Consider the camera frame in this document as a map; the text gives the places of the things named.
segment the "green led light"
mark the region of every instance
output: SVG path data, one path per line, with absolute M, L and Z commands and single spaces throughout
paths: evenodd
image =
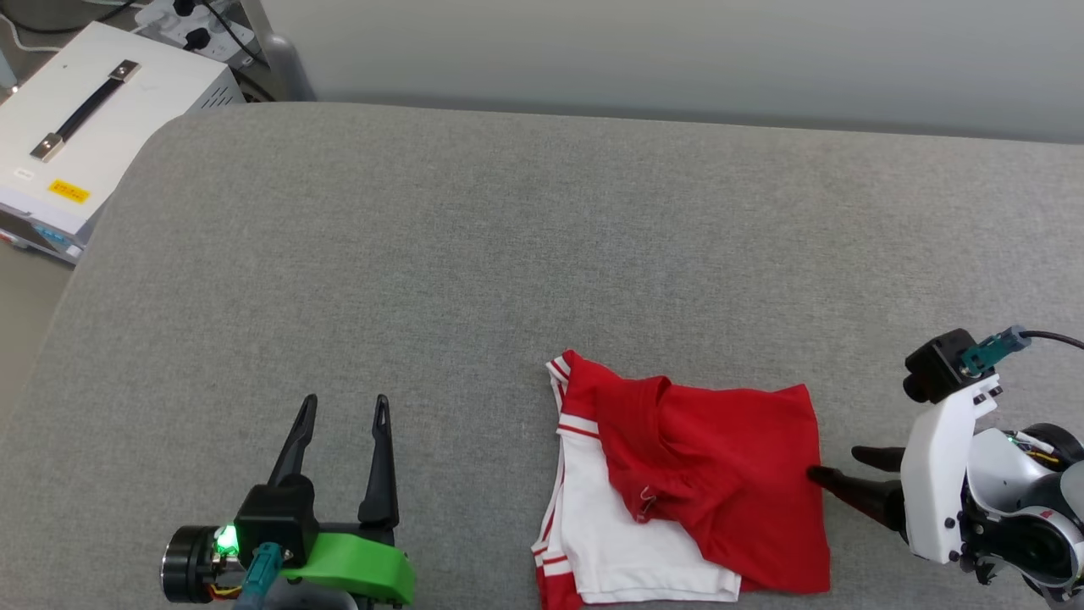
M 241 553 L 241 544 L 237 542 L 237 529 L 230 523 L 219 532 L 215 538 L 215 550 L 223 556 L 236 556 Z

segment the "teal cable connector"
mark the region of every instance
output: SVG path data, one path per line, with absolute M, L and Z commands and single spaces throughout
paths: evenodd
M 1005 360 L 1014 352 L 1020 352 L 1031 346 L 1031 339 L 1020 337 L 1024 333 L 1022 326 L 1011 326 L 1004 332 L 988 337 L 982 343 L 969 348 L 960 356 L 963 373 L 968 377 L 979 377 L 994 365 Z
M 282 571 L 282 547 L 274 543 L 263 543 L 256 549 L 256 557 L 248 567 L 245 582 L 241 584 L 241 595 L 234 610 L 262 610 L 271 585 Z

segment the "red shirt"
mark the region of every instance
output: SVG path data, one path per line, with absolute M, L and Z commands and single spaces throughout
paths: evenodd
M 610 484 L 637 521 L 682 524 L 705 559 L 743 590 L 830 587 L 821 462 L 804 386 L 779 392 L 702 390 L 664 377 L 623 380 L 566 352 L 565 413 L 598 423 Z

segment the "white cable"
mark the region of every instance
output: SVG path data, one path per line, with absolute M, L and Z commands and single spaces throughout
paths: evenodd
M 101 4 L 102 7 L 122 7 L 124 2 L 120 0 L 82 0 L 88 4 Z M 132 9 L 145 9 L 146 4 L 129 4 Z
M 1043 452 L 1044 454 L 1050 454 L 1050 455 L 1054 454 L 1054 445 L 1049 443 L 1044 443 L 1043 441 L 1040 441 L 1038 439 L 1025 432 L 1017 432 L 1017 441 L 1020 441 L 1021 443 L 1027 443 L 1032 447 L 1035 447 L 1036 450 Z
M 15 24 L 11 23 L 11 20 L 9 20 L 4 15 L 0 15 L 0 20 L 3 20 L 4 22 L 7 22 L 8 23 L 8 27 L 11 28 L 11 36 L 12 36 L 12 38 L 15 39 L 15 46 L 18 47 L 20 49 L 26 51 L 27 53 L 57 53 L 57 52 L 60 52 L 60 50 L 61 50 L 60 47 L 27 47 L 26 44 L 23 44 L 23 41 L 18 39 L 18 30 L 15 29 Z

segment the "gray fabric surface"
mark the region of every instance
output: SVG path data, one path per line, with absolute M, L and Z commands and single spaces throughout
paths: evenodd
M 1084 148 L 1051 144 L 364 105 L 178 119 L 3 430 L 0 607 L 167 607 L 165 543 L 232 517 L 309 392 L 317 514 L 351 519 L 384 392 L 416 607 L 534 608 L 544 361 L 804 382 L 825 462 L 876 477 L 849 447 L 906 440 L 914 348 L 958 326 L 1084 336 L 1082 230 Z M 1082 359 L 1036 342 L 1005 363 L 983 426 L 1084 433 Z M 834 592 L 740 607 L 1043 607 L 826 514 Z

